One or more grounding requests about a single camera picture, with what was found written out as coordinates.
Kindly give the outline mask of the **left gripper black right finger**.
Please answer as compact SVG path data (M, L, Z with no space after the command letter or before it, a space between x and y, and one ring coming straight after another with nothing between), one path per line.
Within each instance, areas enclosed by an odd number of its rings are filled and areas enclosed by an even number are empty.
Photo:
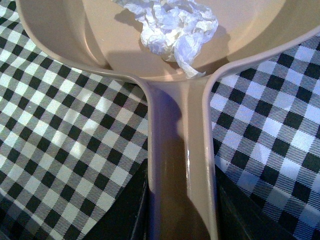
M294 240L228 176L215 168L219 229L223 240Z

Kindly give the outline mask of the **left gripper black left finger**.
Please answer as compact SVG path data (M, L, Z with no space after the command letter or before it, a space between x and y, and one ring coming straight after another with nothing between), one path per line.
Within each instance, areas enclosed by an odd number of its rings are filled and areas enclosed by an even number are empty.
M148 161L145 159L119 197L86 234L87 240L145 240Z

